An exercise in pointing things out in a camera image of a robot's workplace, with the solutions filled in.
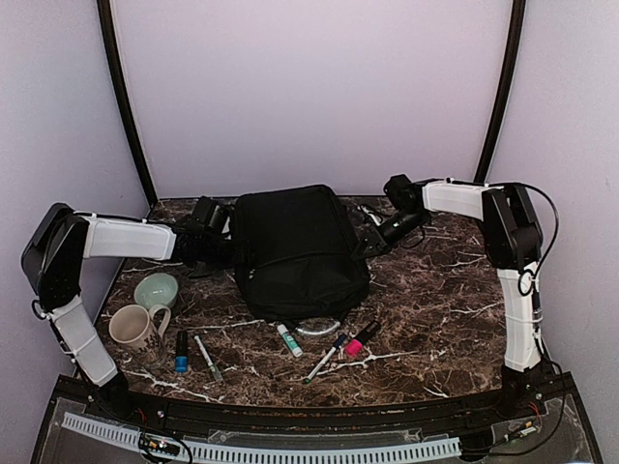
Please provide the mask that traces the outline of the white pen blue cap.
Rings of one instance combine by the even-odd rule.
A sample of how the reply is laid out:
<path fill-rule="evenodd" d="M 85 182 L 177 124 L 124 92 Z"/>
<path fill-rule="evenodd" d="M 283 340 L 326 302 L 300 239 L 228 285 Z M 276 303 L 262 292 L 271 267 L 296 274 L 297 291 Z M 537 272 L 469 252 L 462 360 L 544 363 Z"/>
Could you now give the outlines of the white pen blue cap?
<path fill-rule="evenodd" d="M 336 341 L 333 343 L 332 347 L 325 354 L 325 356 L 318 362 L 318 364 L 313 368 L 313 370 L 309 373 L 309 375 L 304 379 L 305 384 L 309 384 L 313 378 L 317 375 L 320 369 L 331 359 L 331 357 L 337 352 L 342 343 L 346 340 L 347 335 L 342 333 L 338 336 Z"/>

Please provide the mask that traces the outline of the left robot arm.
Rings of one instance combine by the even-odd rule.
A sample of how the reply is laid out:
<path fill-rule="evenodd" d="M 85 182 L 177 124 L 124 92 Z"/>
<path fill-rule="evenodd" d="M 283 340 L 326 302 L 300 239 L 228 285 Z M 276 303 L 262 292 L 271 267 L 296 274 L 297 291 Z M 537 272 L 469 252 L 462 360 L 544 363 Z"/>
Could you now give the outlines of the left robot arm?
<path fill-rule="evenodd" d="M 189 215 L 172 223 L 78 212 L 55 203 L 22 252 L 21 269 L 36 295 L 35 315 L 49 322 L 82 374 L 96 387 L 105 386 L 98 403 L 114 420 L 129 421 L 136 401 L 120 386 L 109 384 L 122 376 L 81 298 L 84 260 L 142 258 L 223 265 L 233 254 L 227 234 L 230 216 L 229 207 L 205 196 Z"/>

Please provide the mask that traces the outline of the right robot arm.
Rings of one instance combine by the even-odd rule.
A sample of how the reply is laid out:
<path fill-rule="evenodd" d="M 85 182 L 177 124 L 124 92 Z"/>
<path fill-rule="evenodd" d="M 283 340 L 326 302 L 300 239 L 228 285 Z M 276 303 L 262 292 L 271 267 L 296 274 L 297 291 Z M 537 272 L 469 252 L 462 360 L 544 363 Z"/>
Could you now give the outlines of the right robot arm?
<path fill-rule="evenodd" d="M 353 256 L 369 259 L 390 252 L 412 231 L 425 226 L 433 213 L 477 221 L 486 258 L 496 269 L 506 318 L 504 365 L 527 372 L 544 357 L 539 274 L 549 248 L 529 193 L 553 202 L 539 188 L 519 182 L 472 184 L 451 178 L 412 182 L 400 174 L 384 187 L 395 212 L 386 219 L 367 212 L 370 227 Z"/>

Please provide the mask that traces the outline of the black marker blue cap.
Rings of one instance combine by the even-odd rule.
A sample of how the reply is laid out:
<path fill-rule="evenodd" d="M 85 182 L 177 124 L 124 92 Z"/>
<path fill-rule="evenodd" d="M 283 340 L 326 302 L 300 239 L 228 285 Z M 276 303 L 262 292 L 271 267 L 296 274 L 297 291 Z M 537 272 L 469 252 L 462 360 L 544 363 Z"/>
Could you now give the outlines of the black marker blue cap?
<path fill-rule="evenodd" d="M 179 331 L 176 335 L 175 345 L 175 371 L 185 373 L 189 369 L 188 333 Z"/>

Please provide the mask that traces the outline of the black student bag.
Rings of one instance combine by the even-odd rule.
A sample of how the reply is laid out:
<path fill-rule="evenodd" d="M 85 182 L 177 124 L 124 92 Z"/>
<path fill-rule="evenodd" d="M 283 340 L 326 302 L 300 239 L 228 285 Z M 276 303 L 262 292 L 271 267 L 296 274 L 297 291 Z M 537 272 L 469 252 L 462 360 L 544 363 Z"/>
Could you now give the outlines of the black student bag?
<path fill-rule="evenodd" d="M 325 185 L 240 196 L 231 219 L 234 278 L 257 319 L 343 320 L 368 296 L 369 271 L 345 206 Z"/>

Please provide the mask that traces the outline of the white thin pen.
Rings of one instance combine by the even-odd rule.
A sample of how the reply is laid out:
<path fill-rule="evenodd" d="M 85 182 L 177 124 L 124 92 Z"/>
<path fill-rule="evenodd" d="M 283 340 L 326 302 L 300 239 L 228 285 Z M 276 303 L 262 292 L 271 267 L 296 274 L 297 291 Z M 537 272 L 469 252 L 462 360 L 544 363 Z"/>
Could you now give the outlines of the white thin pen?
<path fill-rule="evenodd" d="M 196 334 L 193 337 L 199 351 L 200 354 L 202 355 L 204 361 L 207 363 L 207 366 L 209 368 L 209 370 L 211 371 L 213 378 L 215 379 L 216 382 L 222 382 L 223 381 L 223 377 L 221 372 L 219 371 L 219 369 L 217 368 L 217 366 L 214 364 L 209 352 L 206 349 L 206 346 L 204 345 L 204 343 L 202 342 L 200 336 L 198 334 Z"/>

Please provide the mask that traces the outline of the white glue stick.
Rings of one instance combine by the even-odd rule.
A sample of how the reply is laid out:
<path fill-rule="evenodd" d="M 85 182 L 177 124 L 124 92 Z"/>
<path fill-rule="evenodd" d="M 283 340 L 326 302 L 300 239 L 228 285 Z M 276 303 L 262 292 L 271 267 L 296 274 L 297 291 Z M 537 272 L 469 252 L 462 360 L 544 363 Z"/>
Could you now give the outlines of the white glue stick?
<path fill-rule="evenodd" d="M 303 350 L 288 328 L 284 324 L 278 324 L 277 330 L 291 354 L 295 358 L 301 357 Z"/>

